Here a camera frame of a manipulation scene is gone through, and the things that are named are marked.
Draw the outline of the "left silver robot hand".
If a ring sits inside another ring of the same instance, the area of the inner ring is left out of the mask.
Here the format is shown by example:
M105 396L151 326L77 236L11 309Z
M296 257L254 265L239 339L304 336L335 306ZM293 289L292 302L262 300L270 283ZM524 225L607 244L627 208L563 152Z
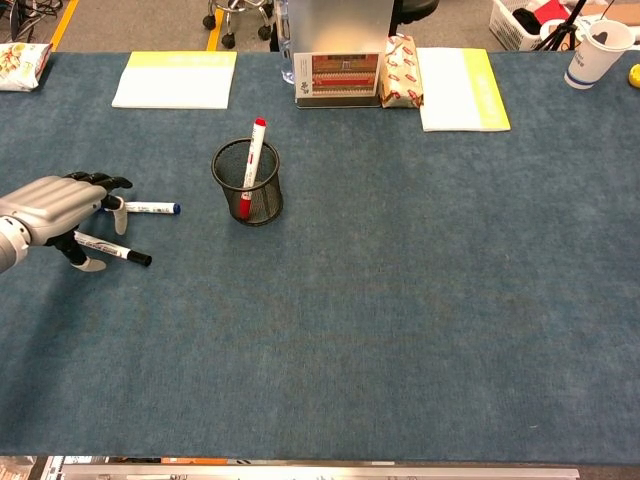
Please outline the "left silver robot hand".
M125 201L111 193L132 183L104 173L73 172L34 180L1 198L1 270L26 258L31 247L53 246L84 272L97 272L106 264L85 254L75 238L80 223L99 209L112 211L115 230L126 232Z

